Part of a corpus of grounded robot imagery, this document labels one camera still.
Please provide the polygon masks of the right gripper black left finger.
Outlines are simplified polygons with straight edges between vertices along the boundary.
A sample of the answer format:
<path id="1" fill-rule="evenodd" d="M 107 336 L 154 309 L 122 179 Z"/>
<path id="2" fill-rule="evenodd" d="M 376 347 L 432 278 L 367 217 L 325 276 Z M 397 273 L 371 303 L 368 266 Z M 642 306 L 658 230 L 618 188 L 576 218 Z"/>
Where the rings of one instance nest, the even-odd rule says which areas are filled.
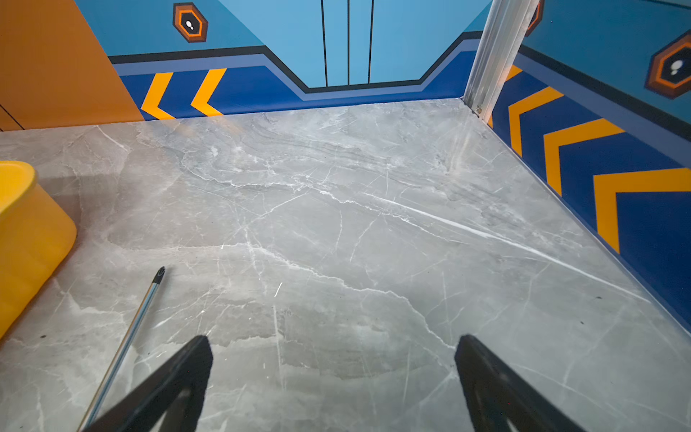
<path id="1" fill-rule="evenodd" d="M 194 431 L 213 363 L 207 336 L 198 335 L 87 431 Z"/>

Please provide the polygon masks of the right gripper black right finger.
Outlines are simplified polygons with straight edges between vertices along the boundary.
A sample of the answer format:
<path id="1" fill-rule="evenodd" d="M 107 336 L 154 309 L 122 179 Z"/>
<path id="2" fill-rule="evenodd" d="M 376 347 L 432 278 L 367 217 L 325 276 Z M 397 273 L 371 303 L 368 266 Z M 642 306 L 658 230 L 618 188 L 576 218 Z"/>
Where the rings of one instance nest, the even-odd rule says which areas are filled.
<path id="1" fill-rule="evenodd" d="M 582 430 L 475 336 L 460 337 L 455 365 L 476 431 Z"/>

